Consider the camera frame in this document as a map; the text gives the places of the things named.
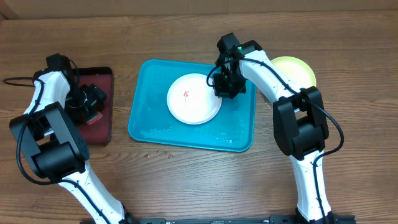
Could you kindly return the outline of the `red sponge with dark scourer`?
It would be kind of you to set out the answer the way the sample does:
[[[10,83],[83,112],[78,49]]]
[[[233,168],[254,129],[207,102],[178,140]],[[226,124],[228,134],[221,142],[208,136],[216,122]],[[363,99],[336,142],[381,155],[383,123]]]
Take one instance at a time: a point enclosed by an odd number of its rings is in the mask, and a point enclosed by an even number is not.
[[[95,111],[93,114],[90,114],[86,117],[86,124],[91,125],[101,119],[102,116],[102,113],[100,113],[99,111]]]

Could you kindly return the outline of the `green plate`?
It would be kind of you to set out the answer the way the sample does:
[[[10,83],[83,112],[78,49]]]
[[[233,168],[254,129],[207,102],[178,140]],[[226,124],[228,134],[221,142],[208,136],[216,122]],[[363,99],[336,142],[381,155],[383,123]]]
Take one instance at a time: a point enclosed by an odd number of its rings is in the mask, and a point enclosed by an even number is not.
[[[313,70],[303,60],[291,56],[281,56],[271,62],[287,77],[304,88],[317,85]]]

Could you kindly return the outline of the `white plate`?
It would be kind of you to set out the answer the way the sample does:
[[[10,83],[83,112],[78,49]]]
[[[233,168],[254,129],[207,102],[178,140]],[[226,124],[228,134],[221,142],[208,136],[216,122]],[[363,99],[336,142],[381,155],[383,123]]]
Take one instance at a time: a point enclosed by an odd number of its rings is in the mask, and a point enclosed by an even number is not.
[[[206,75],[189,73],[176,79],[167,92],[171,114],[185,124],[203,124],[219,112],[222,99],[207,85]]]

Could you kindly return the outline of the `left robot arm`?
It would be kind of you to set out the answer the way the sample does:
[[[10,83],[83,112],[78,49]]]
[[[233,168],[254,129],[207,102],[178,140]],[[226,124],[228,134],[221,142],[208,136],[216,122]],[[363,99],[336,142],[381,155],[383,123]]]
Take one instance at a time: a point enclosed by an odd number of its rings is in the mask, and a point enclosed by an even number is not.
[[[29,107],[9,123],[21,174],[34,184],[69,191],[92,223],[137,223],[90,164],[89,144],[107,144],[111,137],[111,69],[78,68],[61,54],[46,62],[30,78],[35,91]]]

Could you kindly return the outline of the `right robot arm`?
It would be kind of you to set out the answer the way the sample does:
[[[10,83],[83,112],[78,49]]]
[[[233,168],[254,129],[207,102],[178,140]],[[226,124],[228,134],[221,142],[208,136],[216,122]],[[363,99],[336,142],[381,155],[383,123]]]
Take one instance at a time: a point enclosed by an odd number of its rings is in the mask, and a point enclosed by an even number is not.
[[[272,103],[274,138],[289,157],[297,187],[297,220],[301,223],[332,223],[326,197],[322,155],[329,131],[320,91],[305,88],[284,75],[254,40],[240,43],[233,33],[217,43],[220,52],[207,85],[216,96],[233,99],[252,82]]]

